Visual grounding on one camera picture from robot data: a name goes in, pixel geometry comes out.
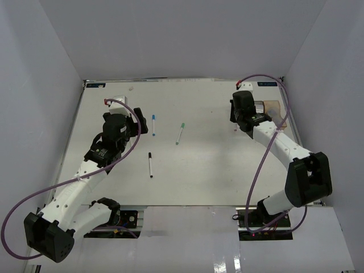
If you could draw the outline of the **large tape roll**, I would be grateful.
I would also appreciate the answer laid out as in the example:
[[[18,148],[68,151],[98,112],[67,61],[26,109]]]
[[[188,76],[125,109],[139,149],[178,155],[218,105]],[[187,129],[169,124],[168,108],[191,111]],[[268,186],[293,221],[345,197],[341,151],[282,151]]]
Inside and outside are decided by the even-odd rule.
[[[257,113],[264,113],[265,106],[263,101],[255,101],[254,103]]]

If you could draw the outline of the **black marker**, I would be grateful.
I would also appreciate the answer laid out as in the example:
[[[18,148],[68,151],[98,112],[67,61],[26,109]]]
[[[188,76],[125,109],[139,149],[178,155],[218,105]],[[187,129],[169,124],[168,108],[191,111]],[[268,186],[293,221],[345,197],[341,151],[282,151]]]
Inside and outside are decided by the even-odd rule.
[[[148,168],[149,168],[149,176],[150,178],[153,178],[153,171],[152,171],[152,153],[148,153]]]

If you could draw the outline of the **green marker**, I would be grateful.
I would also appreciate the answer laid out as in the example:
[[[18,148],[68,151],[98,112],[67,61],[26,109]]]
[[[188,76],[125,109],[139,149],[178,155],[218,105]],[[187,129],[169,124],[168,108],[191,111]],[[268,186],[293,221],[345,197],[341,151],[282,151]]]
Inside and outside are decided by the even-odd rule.
[[[176,139],[175,145],[179,145],[180,138],[181,138],[181,135],[182,135],[182,132],[183,132],[184,127],[185,127],[185,123],[182,123],[181,126],[180,126],[179,133],[177,135],[177,139]]]

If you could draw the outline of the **paper clip jar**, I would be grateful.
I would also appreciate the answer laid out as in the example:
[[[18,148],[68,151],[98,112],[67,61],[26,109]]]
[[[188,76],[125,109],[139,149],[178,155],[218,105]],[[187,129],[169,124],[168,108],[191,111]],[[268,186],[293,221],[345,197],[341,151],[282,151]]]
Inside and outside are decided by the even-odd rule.
[[[280,117],[280,109],[276,107],[271,107],[268,109],[267,114],[271,117]]]

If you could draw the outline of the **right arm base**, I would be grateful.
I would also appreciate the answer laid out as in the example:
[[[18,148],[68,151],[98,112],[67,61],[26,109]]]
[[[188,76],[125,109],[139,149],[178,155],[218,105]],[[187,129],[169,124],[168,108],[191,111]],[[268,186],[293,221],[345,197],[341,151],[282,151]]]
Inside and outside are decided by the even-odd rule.
[[[272,221],[276,216],[273,216],[267,220],[267,222],[262,221],[258,214],[255,213],[255,209],[249,209],[248,216],[248,226],[251,230],[256,230],[270,221]],[[291,222],[288,215],[285,215],[278,222],[271,224],[266,227],[264,230],[250,233],[246,229],[246,225],[244,222],[245,219],[245,210],[237,209],[236,213],[232,215],[232,220],[236,221],[238,225],[238,235],[239,240],[242,241],[290,241],[293,240],[293,235],[291,233]]]

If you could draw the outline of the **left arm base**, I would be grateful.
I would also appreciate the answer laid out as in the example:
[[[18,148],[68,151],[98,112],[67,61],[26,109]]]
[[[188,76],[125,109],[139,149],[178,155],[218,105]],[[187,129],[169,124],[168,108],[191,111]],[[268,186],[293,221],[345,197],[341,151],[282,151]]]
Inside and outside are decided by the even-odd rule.
[[[99,239],[138,239],[141,233],[143,217],[137,210],[122,210],[115,227],[101,225],[84,235],[84,238]]]

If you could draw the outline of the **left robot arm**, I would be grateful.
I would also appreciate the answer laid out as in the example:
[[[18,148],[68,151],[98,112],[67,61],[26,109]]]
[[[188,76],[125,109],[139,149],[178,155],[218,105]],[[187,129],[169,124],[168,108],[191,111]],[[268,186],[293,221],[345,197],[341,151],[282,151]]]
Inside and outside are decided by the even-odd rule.
[[[146,134],[148,127],[140,108],[133,113],[110,109],[103,114],[102,132],[95,136],[85,154],[75,181],[66,185],[39,213],[24,220],[27,244],[56,263],[71,252],[75,240],[102,225],[113,227],[120,220],[120,204],[103,197],[92,201],[84,212],[79,207],[107,177],[112,164],[122,157],[129,140]]]

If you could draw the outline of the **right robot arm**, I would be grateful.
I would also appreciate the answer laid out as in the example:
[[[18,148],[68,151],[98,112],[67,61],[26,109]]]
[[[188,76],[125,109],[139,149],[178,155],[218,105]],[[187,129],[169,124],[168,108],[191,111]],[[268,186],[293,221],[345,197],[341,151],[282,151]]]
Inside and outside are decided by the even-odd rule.
[[[298,145],[272,118],[256,110],[251,92],[233,93],[230,120],[251,139],[266,148],[286,168],[284,188],[257,203],[255,210],[246,209],[241,217],[245,226],[250,220],[269,227],[292,208],[301,208],[333,192],[329,159],[323,152],[313,153]]]

